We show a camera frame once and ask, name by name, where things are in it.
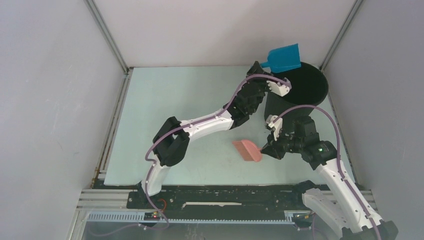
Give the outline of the pink hand brush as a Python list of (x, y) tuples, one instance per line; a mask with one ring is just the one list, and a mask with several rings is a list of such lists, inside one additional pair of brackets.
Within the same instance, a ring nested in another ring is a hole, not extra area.
[(246, 162), (260, 162), (263, 159), (261, 148), (248, 139), (236, 140), (232, 145)]

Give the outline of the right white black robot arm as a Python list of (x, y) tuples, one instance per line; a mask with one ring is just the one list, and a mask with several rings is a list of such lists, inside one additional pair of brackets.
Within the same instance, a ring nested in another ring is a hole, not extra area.
[(286, 153), (300, 154), (330, 189), (336, 202), (312, 187), (291, 194), (291, 204), (315, 212), (341, 240), (394, 240), (399, 230), (393, 221), (384, 221), (371, 207), (352, 181), (337, 149), (330, 141), (320, 140), (314, 120), (301, 116), (293, 122), (294, 132), (282, 132), (282, 119), (269, 115), (266, 119), (271, 133), (261, 153), (281, 160)]

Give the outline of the black plastic trash bin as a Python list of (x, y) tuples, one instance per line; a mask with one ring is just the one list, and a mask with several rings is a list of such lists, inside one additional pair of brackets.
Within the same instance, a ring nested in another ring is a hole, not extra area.
[(272, 72), (279, 79), (287, 78), (291, 83), (291, 90), (283, 97), (272, 92), (266, 96), (264, 119), (299, 105), (318, 106), (327, 97), (329, 84), (325, 75), (309, 63), (302, 61), (300, 64), (295, 69)]

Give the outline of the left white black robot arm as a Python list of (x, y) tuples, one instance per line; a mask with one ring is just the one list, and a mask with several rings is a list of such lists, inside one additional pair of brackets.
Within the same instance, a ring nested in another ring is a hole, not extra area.
[(283, 97), (291, 89), (290, 80), (277, 78), (264, 71), (263, 66), (256, 61), (222, 108), (189, 120), (169, 117), (154, 136), (152, 146), (145, 154), (145, 160), (151, 163), (151, 167), (140, 182), (142, 192), (138, 201), (145, 208), (156, 206), (158, 193), (162, 190), (171, 167), (184, 159), (190, 142), (243, 125), (257, 111), (266, 93)]

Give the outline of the blue plastic dustpan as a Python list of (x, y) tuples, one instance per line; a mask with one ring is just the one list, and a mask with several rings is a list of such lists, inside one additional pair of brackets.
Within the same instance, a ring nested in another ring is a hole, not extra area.
[(266, 62), (260, 64), (269, 68), (272, 73), (283, 73), (301, 67), (299, 44), (295, 43), (268, 52)]

